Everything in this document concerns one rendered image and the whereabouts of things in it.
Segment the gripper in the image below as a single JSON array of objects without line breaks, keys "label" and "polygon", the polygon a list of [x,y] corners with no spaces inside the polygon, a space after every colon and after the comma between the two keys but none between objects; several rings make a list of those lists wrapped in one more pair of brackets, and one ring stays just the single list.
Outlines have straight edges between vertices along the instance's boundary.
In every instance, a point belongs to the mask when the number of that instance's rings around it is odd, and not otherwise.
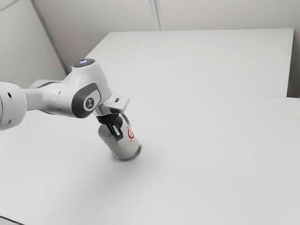
[{"label": "gripper", "polygon": [[97,116],[98,122],[107,125],[110,133],[113,135],[116,141],[122,139],[122,131],[117,122],[118,117],[119,117],[118,113]]}]

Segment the white mug with red print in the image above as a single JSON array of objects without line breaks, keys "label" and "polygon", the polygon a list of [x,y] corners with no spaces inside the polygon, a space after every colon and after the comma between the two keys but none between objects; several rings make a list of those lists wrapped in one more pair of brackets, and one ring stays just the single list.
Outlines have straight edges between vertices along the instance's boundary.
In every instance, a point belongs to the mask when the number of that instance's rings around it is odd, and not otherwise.
[{"label": "white mug with red print", "polygon": [[118,160],[132,160],[139,155],[142,146],[125,114],[119,114],[117,122],[122,131],[122,139],[116,141],[105,124],[100,125],[98,135]]}]

